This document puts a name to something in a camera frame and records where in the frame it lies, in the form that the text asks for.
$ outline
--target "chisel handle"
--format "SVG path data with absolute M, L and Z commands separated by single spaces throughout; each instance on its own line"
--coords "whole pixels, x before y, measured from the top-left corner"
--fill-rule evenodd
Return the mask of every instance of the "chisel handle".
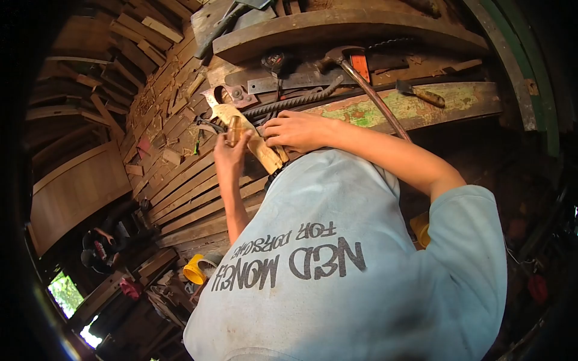
M 421 90 L 417 88 L 413 88 L 413 93 L 420 99 L 435 105 L 436 107 L 443 108 L 446 106 L 446 101 L 439 96 L 438 94 L 434 94 L 431 91 Z

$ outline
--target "green painted wood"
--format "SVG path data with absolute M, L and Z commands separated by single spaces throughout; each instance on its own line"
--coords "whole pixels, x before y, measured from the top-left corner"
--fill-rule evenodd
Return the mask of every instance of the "green painted wood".
M 415 88 L 440 95 L 445 99 L 446 106 L 438 108 L 416 96 L 401 94 L 396 89 L 378 92 L 402 126 L 408 131 L 448 121 L 490 116 L 502 111 L 501 100 L 495 83 L 464 81 L 417 85 Z M 340 119 L 387 134 L 395 133 L 367 95 L 354 96 L 303 112 Z
M 548 144 L 548 154 L 557 156 L 560 150 L 560 137 L 558 132 L 558 117 L 554 102 L 554 93 L 550 83 L 550 77 L 542 57 L 542 52 L 536 42 L 530 27 L 513 0 L 494 0 L 502 9 L 509 23 L 516 32 L 521 46 L 524 49 L 533 73 L 536 76 L 536 84 L 544 111 L 544 122 Z

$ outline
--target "metal rod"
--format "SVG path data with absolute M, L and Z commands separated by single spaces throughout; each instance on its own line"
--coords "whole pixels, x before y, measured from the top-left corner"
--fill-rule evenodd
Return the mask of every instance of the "metal rod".
M 368 95 L 369 99 L 371 99 L 373 104 L 375 104 L 375 106 L 379 109 L 379 111 L 383 114 L 383 116 L 385 116 L 387 121 L 391 124 L 391 126 L 395 130 L 395 133 L 397 133 L 397 135 L 401 139 L 405 139 L 408 142 L 413 143 L 411 138 L 409 137 L 409 135 L 407 134 L 407 132 L 405 131 L 405 129 L 403 128 L 403 126 L 399 122 L 399 120 L 397 120 L 395 115 L 391 112 L 391 110 L 383 102 L 381 97 L 377 94 L 377 92 L 375 90 L 373 90 L 371 85 L 369 85 L 369 83 L 367 81 L 365 81 L 365 79 L 363 79 L 363 77 L 357 72 L 357 70 L 355 70 L 351 66 L 351 64 L 349 64 L 349 62 L 345 59 L 341 62 L 340 65 L 343 68 L 343 70 L 345 70 L 345 72 L 347 74 L 349 74 L 349 76 L 351 76 L 353 78 L 353 80 L 355 80 L 357 82 L 357 84 L 359 84 L 359 86 L 365 91 L 365 93 Z

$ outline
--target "green foliage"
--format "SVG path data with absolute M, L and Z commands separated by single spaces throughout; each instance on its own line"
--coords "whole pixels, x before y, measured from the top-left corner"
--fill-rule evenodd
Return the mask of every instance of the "green foliage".
M 74 314 L 83 301 L 82 295 L 72 283 L 70 276 L 64 276 L 62 271 L 54 277 L 48 289 L 68 318 Z

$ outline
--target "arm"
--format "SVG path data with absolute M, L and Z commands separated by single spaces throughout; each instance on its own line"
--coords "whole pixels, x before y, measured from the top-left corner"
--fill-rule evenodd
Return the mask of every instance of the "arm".
M 318 115 L 282 111 L 269 120 L 267 146 L 309 152 L 332 147 L 377 164 L 425 193 L 433 202 L 446 191 L 465 185 L 458 171 L 442 158 L 397 137 Z
M 233 244 L 249 224 L 249 216 L 239 190 L 239 177 L 243 170 L 245 148 L 251 138 L 251 132 L 246 132 L 234 148 L 225 144 L 226 137 L 224 133 L 218 136 L 214 159 L 221 198 L 225 204 L 229 241 Z
M 108 233 L 106 233 L 105 231 L 103 231 L 100 228 L 94 228 L 95 231 L 98 232 L 99 235 L 103 236 L 104 238 L 107 239 L 107 241 L 109 242 L 109 244 L 112 244 L 111 240 L 114 239 L 113 236 L 109 235 Z

